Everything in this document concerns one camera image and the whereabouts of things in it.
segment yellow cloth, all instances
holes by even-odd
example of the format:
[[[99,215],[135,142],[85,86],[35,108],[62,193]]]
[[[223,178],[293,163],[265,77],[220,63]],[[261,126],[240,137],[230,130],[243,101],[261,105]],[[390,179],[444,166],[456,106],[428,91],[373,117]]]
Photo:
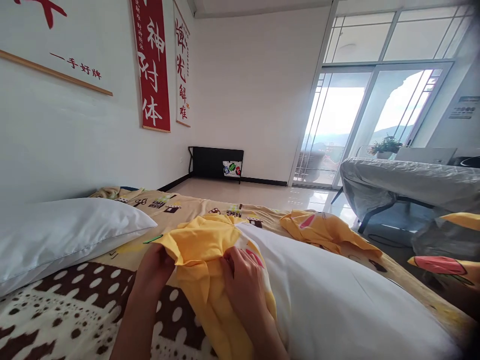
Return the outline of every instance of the yellow cloth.
[[[458,226],[480,231],[479,214],[456,212],[441,218]],[[480,291],[480,262],[457,260],[446,256],[413,256],[408,263]]]
[[[226,215],[198,216],[189,223],[154,242],[162,244],[175,259],[180,288],[220,359],[251,359],[253,346],[245,329],[232,310],[219,261],[232,246],[249,249],[265,264],[256,244],[247,241],[234,224],[244,220]],[[265,290],[268,310],[277,318],[277,308],[270,283]]]
[[[457,260],[445,256],[414,256],[408,263],[480,291],[480,262]]]
[[[280,225],[296,240],[338,255],[345,255],[342,254],[342,242],[349,242],[376,258],[383,254],[352,231],[340,218],[328,212],[293,210],[280,219]]]
[[[458,226],[480,231],[480,215],[469,212],[456,212],[441,217]]]

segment yellow shirt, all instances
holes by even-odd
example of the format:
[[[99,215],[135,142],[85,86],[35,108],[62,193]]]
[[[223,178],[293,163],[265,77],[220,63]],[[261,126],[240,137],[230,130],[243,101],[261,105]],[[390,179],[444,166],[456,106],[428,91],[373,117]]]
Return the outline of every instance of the yellow shirt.
[[[328,212],[311,213],[293,210],[280,219],[280,225],[298,241],[342,254],[342,243],[349,242],[370,256],[380,258],[383,252],[352,231],[346,222]]]
[[[228,248],[237,246],[254,252],[265,264],[255,242],[235,227],[242,221],[234,216],[198,216],[155,240],[175,259],[178,285],[218,357],[226,360],[251,359],[253,346],[225,293],[219,258]],[[263,271],[266,304],[276,319],[275,298],[265,266]]]

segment brown polka dot blanket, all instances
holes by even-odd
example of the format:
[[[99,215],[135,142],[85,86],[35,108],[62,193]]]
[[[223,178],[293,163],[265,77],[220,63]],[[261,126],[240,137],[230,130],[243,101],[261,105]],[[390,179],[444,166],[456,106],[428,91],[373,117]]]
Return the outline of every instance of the brown polka dot blanket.
[[[285,211],[161,191],[102,188],[91,197],[122,201],[148,214],[158,227],[96,259],[75,265],[0,299],[0,359],[108,359],[122,321],[144,243],[206,214],[246,219],[291,237],[280,226]],[[369,259],[353,246],[347,257],[395,281],[429,309],[461,344],[473,320],[428,289],[384,254]],[[216,359],[175,273],[158,301],[153,359]]]

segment poster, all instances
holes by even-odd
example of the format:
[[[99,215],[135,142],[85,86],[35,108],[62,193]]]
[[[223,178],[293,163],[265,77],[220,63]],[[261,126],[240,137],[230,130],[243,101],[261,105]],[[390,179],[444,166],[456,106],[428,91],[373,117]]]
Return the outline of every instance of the poster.
[[[1,0],[0,57],[112,95],[95,0]]]
[[[131,9],[140,68],[142,126],[169,133],[169,86],[162,1],[131,0]]]
[[[189,104],[189,39],[190,31],[185,24],[177,3],[175,7],[175,43],[176,43],[176,122],[190,128],[190,104]]]
[[[471,119],[479,106],[480,96],[461,96],[449,119]]]

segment glass door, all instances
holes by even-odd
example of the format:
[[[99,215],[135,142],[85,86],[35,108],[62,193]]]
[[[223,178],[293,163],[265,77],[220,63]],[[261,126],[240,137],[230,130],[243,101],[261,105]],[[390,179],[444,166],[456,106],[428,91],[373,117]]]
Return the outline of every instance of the glass door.
[[[342,67],[320,74],[294,184],[327,188],[334,185],[374,68]]]
[[[370,146],[386,136],[410,146],[451,65],[377,65],[371,94],[360,109],[345,158],[373,158],[368,153]]]
[[[325,69],[293,184],[338,189],[338,169],[346,158],[373,158],[370,146],[386,136],[409,146],[451,66],[441,62]]]

